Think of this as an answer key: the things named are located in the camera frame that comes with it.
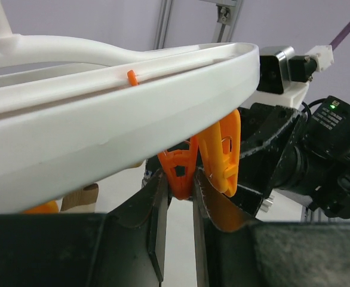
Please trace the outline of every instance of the black cable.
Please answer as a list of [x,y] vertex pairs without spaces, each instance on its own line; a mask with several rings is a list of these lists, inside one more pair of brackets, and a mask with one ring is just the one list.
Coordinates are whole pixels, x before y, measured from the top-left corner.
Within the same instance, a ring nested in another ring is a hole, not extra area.
[[313,108],[314,106],[317,106],[319,103],[323,103],[325,100],[326,100],[325,97],[323,97],[322,99],[314,100],[308,105],[308,107]]
[[333,51],[338,47],[339,44],[348,36],[350,33],[350,22],[341,30],[341,32],[335,37],[330,43]]
[[[308,107],[309,107],[309,109],[310,109],[310,108],[313,108],[314,106],[317,106],[319,103],[323,103],[325,100],[326,100],[326,98],[314,100],[313,102],[311,102],[311,103],[308,105]],[[302,112],[308,112],[306,106],[305,106],[305,105],[303,105],[303,106],[304,106],[304,109],[302,110]]]
[[312,111],[306,102],[302,102],[301,105],[303,105],[304,107],[302,112],[306,112],[308,114],[308,121],[309,121],[312,117]]

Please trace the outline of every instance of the orange clothespin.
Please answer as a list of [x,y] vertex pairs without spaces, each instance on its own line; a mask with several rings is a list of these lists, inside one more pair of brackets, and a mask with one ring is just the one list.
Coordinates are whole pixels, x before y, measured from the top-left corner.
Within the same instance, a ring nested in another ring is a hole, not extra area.
[[236,109],[197,135],[204,172],[212,186],[228,197],[237,190],[240,131],[240,114]]
[[[133,70],[127,73],[132,86],[139,85]],[[167,175],[173,195],[179,199],[188,199],[192,192],[192,180],[194,177],[198,156],[198,139],[193,136],[189,142],[188,150],[177,149],[175,151],[163,151],[158,154],[163,171]],[[184,176],[177,176],[175,167],[185,168]]]

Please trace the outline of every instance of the small orange tab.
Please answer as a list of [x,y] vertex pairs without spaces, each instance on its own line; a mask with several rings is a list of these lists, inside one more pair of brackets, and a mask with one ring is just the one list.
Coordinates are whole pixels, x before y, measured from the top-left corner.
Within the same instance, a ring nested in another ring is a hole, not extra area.
[[212,186],[228,197],[237,190],[240,131],[240,114],[236,109],[197,135],[204,172]]
[[132,86],[139,85],[139,83],[137,81],[137,77],[136,77],[135,72],[133,70],[129,70],[127,72],[127,78],[128,78],[128,81],[130,82],[130,85],[132,85]]
[[[173,195],[179,199],[188,199],[192,192],[192,180],[197,164],[198,139],[191,137],[189,150],[163,151],[158,154],[163,171],[167,175]],[[175,167],[183,166],[185,168],[184,176],[177,176]]]
[[23,213],[59,213],[58,205],[55,200],[49,201],[48,203],[36,206],[32,209],[28,209]]

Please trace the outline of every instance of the purple cable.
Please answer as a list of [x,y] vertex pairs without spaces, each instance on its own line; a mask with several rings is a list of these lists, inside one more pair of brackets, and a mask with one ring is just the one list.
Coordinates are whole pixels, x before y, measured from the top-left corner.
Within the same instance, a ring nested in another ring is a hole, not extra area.
[[338,47],[339,44],[348,36],[350,33],[350,22],[342,29],[342,31],[335,37],[330,43],[333,51]]

